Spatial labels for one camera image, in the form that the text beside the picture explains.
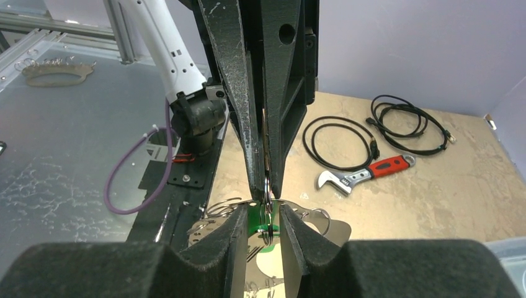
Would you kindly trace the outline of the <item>metal key organizer plate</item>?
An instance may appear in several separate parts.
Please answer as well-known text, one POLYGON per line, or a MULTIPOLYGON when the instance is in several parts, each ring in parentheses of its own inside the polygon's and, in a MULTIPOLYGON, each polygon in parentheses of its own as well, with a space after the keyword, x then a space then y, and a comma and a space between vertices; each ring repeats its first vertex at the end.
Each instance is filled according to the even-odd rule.
POLYGON ((240 233, 226 242, 233 246, 226 252, 227 276, 234 279, 228 295, 326 297, 341 292, 344 282, 332 286, 329 280, 337 274, 336 261, 347 256, 350 225, 333 220, 321 208, 307 209, 291 201, 273 200, 279 205, 280 240, 271 247, 281 253, 278 260, 282 262, 282 273, 266 274, 258 267, 257 257, 268 254, 270 246, 255 244, 248 237, 247 204, 251 201, 237 197, 222 201, 208 209, 205 218, 188 231, 189 245, 194 248, 200 240, 218 239, 220 232, 229 228, 240 233))

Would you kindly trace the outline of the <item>spare key organizer plate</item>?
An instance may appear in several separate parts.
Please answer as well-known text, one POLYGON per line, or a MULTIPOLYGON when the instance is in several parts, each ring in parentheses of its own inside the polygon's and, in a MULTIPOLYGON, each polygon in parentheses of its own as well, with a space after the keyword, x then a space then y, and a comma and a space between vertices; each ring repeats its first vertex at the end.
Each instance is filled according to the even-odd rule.
POLYGON ((14 69, 25 77, 28 86, 35 88, 59 88, 82 84, 91 75, 96 61, 75 63, 74 56, 44 59, 38 62, 26 58, 15 62, 14 69))

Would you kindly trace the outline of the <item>metal split keyring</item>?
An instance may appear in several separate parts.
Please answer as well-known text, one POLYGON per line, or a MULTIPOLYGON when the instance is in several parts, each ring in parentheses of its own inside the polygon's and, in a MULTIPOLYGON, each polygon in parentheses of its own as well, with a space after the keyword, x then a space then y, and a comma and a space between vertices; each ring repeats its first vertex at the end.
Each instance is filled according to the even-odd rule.
POLYGON ((262 186, 257 190, 257 199, 259 200, 259 219, 261 227, 259 231, 266 246, 273 244, 274 240, 274 223, 273 223, 273 203, 270 187, 269 172, 264 174, 262 186))

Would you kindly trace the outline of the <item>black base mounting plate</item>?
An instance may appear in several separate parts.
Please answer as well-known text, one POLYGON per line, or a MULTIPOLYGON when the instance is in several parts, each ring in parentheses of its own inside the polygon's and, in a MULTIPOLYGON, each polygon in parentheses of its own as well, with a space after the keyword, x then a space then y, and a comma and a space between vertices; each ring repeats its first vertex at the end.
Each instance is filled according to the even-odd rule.
POLYGON ((188 231, 205 216, 227 127, 218 131, 206 155, 172 165, 161 193, 137 213, 127 242, 164 243, 176 251, 189 246, 188 231))

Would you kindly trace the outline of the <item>aluminium frame rail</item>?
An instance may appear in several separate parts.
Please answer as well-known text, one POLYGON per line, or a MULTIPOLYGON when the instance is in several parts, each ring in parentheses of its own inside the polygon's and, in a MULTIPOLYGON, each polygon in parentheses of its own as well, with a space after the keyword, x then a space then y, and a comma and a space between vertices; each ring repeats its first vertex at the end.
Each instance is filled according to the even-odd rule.
POLYGON ((123 64, 151 63, 125 1, 1 1, 1 31, 31 40, 106 48, 123 64))

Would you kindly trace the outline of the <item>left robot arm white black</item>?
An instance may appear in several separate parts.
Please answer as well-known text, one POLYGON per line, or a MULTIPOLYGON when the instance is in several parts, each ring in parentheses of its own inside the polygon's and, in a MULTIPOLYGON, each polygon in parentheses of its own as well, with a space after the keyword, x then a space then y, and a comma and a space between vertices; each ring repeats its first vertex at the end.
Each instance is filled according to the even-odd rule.
MULTIPOLYGON (((198 27, 212 80, 228 101, 253 199, 282 196, 287 155, 314 102, 319 1, 185 1, 198 27)), ((207 79, 195 66, 165 1, 123 1, 161 73, 174 122, 193 135, 207 79)))

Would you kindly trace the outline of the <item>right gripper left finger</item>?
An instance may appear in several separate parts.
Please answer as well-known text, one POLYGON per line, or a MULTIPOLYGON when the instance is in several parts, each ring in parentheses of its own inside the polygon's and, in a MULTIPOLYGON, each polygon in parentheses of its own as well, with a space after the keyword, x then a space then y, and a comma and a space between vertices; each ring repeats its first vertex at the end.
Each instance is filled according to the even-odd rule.
POLYGON ((153 242, 43 243, 1 280, 2 297, 242 297, 245 205, 214 232, 175 251, 153 242))

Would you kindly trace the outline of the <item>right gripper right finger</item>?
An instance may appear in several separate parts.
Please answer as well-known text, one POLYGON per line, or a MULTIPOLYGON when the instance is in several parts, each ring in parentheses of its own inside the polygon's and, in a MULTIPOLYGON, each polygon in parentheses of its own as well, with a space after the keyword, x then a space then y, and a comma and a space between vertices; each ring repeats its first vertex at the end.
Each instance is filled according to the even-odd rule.
POLYGON ((465 239, 352 240, 326 297, 518 297, 495 255, 465 239))

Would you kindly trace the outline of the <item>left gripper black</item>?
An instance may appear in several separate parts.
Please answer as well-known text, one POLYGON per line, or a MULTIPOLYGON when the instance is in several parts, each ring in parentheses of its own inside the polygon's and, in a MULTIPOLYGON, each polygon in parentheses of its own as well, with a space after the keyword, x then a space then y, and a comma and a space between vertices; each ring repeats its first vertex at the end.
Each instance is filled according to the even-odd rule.
POLYGON ((314 102, 319 1, 189 1, 212 78, 222 79, 236 119, 252 199, 282 195, 288 152, 314 102))

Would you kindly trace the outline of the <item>clear plastic storage box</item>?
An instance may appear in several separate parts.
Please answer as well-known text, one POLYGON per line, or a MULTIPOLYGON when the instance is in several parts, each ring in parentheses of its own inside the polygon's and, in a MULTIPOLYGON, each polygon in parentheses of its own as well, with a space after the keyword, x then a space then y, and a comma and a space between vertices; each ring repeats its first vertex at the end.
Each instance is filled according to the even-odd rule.
POLYGON ((525 236, 486 242, 514 283, 525 297, 525 236))

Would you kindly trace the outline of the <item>green capped key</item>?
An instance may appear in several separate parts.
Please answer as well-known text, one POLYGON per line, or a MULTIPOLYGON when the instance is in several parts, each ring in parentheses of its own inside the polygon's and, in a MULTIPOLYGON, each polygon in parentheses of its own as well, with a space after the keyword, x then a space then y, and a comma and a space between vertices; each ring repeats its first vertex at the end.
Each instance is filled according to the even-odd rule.
POLYGON ((280 224, 279 224, 279 205, 273 201, 272 215, 272 241, 269 243, 268 220, 264 219, 264 213, 259 203, 251 201, 247 204, 247 223, 249 240, 258 245, 271 246, 279 243, 280 224))

